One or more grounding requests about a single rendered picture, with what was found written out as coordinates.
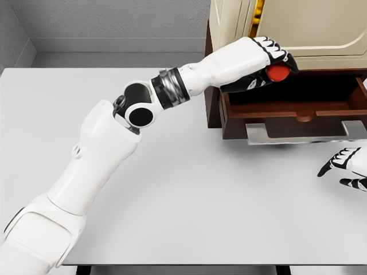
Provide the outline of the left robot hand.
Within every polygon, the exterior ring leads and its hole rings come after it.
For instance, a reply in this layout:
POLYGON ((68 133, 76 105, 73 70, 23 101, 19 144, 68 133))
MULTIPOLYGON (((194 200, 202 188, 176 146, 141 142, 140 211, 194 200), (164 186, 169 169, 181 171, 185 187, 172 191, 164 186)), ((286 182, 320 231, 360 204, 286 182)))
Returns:
POLYGON ((267 67, 285 63, 292 73, 298 65, 288 51, 269 37, 243 37, 212 53, 211 86, 224 93, 236 93, 273 84, 267 67))

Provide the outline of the red round switch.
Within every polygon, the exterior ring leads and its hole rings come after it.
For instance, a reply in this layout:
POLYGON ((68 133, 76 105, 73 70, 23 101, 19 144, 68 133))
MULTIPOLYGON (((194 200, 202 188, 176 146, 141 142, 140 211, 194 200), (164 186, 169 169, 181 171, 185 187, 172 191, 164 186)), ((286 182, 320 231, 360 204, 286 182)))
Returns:
POLYGON ((283 81, 290 74, 290 71, 290 67, 283 62, 272 64, 266 67, 266 74, 273 82, 283 81))

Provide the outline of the cream cabinet with brown base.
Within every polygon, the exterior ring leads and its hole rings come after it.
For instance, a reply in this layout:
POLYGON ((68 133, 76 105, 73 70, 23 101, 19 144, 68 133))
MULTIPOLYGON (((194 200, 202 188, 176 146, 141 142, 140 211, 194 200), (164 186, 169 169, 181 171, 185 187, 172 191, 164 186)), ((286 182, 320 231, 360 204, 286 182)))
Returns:
MULTIPOLYGON (((206 54, 247 36, 278 42, 298 74, 367 75, 367 0, 211 0, 206 54)), ((210 128, 222 129, 221 94, 205 91, 210 128)))

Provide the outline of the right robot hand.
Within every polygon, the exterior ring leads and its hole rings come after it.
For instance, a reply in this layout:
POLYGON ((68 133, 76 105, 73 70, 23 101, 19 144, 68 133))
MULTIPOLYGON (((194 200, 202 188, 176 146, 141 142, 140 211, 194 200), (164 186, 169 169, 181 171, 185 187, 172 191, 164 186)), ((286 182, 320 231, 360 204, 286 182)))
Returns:
POLYGON ((343 178, 339 183, 367 192, 367 147, 344 148, 333 155, 319 170, 317 177, 324 176, 333 168, 349 170, 361 176, 359 179, 343 178))

